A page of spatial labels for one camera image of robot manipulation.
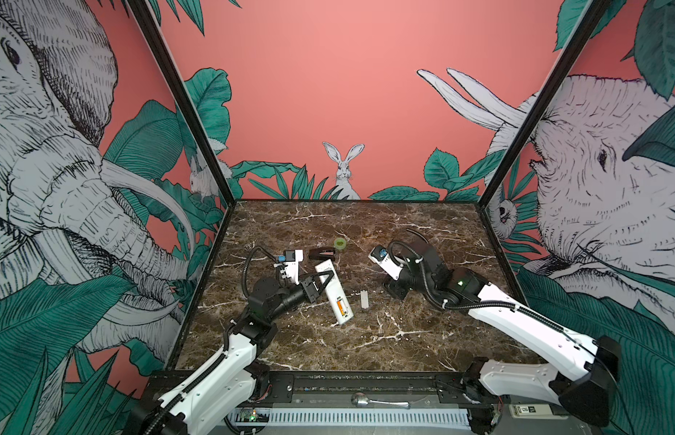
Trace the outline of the white battery cover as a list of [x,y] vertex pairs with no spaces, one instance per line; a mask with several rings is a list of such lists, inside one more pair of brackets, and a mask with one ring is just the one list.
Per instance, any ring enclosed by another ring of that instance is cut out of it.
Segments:
[[370,308],[369,296],[367,291],[360,292],[360,304],[363,310],[368,310]]

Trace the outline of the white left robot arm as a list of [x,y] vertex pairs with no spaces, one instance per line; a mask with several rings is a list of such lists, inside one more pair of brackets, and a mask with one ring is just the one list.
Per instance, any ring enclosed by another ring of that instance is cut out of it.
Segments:
[[260,279],[223,335],[221,348],[158,400],[137,405],[123,433],[209,434],[238,405],[264,396],[268,366],[257,358],[279,331],[275,320],[304,302],[315,302],[336,282],[331,270],[304,275],[294,286],[282,286],[273,277]]

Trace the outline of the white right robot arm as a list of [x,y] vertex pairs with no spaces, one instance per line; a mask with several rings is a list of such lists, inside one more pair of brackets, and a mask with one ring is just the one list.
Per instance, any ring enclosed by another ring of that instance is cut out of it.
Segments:
[[386,272],[384,287],[403,300],[412,292],[442,312],[460,312],[489,324],[544,359],[506,364],[477,357],[456,388],[472,401],[520,396],[558,405],[589,425],[609,425],[618,393],[621,346],[612,338],[582,335],[513,299],[470,268],[448,268],[422,240],[376,246],[370,259]]

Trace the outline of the white remote control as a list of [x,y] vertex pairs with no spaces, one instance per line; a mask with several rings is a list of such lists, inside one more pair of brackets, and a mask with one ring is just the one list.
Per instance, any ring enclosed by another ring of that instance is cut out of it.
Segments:
[[[337,319],[337,322],[339,324],[345,324],[349,320],[351,320],[354,317],[354,312],[346,298],[346,294],[344,291],[344,288],[342,287],[342,284],[339,280],[339,277],[337,275],[337,270],[334,266],[333,261],[327,260],[319,263],[318,265],[315,266],[315,270],[317,271],[326,271],[328,269],[332,269],[335,273],[336,276],[333,278],[331,283],[326,287],[322,288],[323,291],[325,292],[326,297],[328,298],[328,301],[330,302],[330,306],[332,307],[333,313]],[[341,301],[345,306],[348,307],[350,316],[348,318],[343,318],[340,315],[337,302]]]

